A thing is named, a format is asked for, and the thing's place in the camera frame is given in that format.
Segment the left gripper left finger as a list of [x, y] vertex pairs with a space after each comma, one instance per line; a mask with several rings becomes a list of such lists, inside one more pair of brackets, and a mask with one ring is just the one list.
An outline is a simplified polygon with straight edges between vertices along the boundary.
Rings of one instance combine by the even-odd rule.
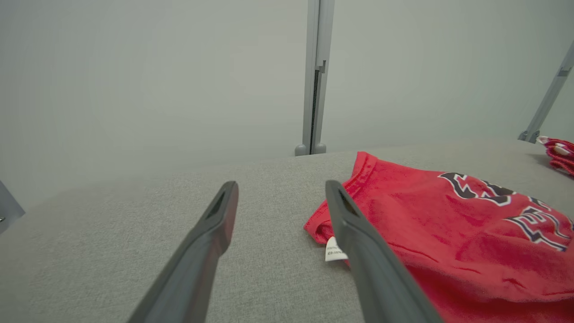
[[225, 182], [129, 318], [131, 323], [203, 323], [220, 257], [231, 244], [237, 182]]

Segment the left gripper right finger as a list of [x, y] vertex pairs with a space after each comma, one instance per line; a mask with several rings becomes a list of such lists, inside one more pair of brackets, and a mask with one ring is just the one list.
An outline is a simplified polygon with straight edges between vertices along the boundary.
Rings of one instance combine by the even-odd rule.
[[325, 184], [338, 247], [347, 255], [367, 323], [440, 323], [442, 317], [389, 244], [336, 180]]

